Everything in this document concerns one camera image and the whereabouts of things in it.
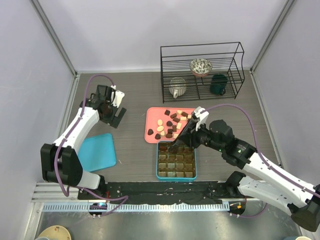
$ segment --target metal floor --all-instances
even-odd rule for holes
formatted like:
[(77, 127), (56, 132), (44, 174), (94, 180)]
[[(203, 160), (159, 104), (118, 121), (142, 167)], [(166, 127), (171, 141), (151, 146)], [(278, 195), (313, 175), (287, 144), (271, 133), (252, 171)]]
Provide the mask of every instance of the metal floor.
[[(127, 112), (118, 129), (99, 122), (88, 134), (88, 137), (105, 133), (111, 133), (113, 136), (117, 164), (96, 172), (103, 175), (106, 181), (157, 181), (156, 145), (149, 144), (144, 139), (146, 112), (151, 107), (196, 108), (201, 106), (207, 108), (222, 103), (237, 104), (252, 117), (263, 154), (271, 161), (277, 162), (249, 71), (245, 71), (245, 81), (236, 99), (165, 102), (164, 104), (159, 72), (108, 73), (108, 75), (114, 80), (117, 89), (125, 93), (121, 106), (126, 108)], [(80, 76), (69, 122), (75, 117), (83, 100), (90, 76), (91, 74)], [(91, 82), (88, 96), (96, 91), (97, 84), (110, 86), (108, 79), (96, 77)], [(242, 112), (231, 107), (214, 109), (210, 112), (207, 124), (218, 119), (225, 120), (232, 127), (237, 138), (254, 145), (252, 130)], [(233, 171), (239, 171), (239, 169), (227, 164), (219, 152), (204, 146), (197, 149), (197, 181), (224, 181)]]
[[(247, 202), (247, 215), (264, 203)], [(36, 236), (52, 225), (64, 226), (73, 240), (283, 240), (299, 236), (290, 217), (269, 206), (257, 218), (242, 219), (221, 211), (113, 213), (88, 219), (87, 212), (43, 212)]]

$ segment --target white chocolate piece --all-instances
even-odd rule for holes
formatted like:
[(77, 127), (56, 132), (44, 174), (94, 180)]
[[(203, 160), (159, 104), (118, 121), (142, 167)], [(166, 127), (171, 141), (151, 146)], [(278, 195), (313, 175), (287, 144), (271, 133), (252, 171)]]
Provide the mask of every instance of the white chocolate piece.
[(162, 132), (164, 129), (165, 129), (164, 126), (158, 126), (156, 130), (157, 130), (158, 132)]

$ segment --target ceramic bowl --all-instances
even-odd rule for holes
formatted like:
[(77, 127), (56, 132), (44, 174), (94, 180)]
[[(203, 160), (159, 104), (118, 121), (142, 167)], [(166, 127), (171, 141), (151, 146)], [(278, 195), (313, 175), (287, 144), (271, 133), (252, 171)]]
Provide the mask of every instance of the ceramic bowl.
[(207, 59), (196, 58), (190, 62), (190, 69), (193, 75), (204, 77), (212, 70), (212, 64)]

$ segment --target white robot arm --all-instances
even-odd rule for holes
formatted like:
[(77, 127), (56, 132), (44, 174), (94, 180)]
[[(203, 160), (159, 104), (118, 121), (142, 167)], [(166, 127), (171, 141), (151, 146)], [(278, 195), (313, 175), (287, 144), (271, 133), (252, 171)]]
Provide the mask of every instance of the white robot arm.
[(78, 159), (78, 151), (91, 128), (102, 121), (111, 127), (117, 128), (122, 120), (126, 109), (122, 108), (116, 116), (125, 94), (116, 90), (116, 86), (98, 85), (96, 92), (90, 98), (86, 98), (84, 109), (83, 102), (64, 133), (53, 142), (44, 144), (40, 150), (42, 177), (45, 181), (58, 183), (54, 167), (55, 156), (62, 161), (57, 163), (58, 174), (64, 185), (87, 188), (105, 193), (105, 179), (103, 176), (83, 170)]
[(231, 192), (271, 204), (299, 226), (315, 232), (320, 224), (320, 186), (304, 182), (268, 160), (255, 147), (236, 138), (223, 120), (211, 122), (207, 129), (208, 115), (204, 108), (196, 108), (169, 151), (175, 152), (181, 142), (191, 148), (204, 145), (220, 151), (227, 163), (266, 181), (262, 183), (235, 171), (226, 181)]

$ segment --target black wire rack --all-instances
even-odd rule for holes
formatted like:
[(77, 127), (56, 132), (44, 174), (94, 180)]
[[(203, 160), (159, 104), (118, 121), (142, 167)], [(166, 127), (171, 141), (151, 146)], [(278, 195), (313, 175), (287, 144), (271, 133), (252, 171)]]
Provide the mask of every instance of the black wire rack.
[[(161, 46), (162, 101), (191, 101), (204, 99), (236, 98), (244, 81), (244, 48), (241, 42), (221, 42), (193, 45)], [(207, 59), (212, 70), (206, 76), (195, 76), (190, 63), (193, 59)], [(183, 95), (173, 98), (169, 88), (173, 78), (185, 80)]]

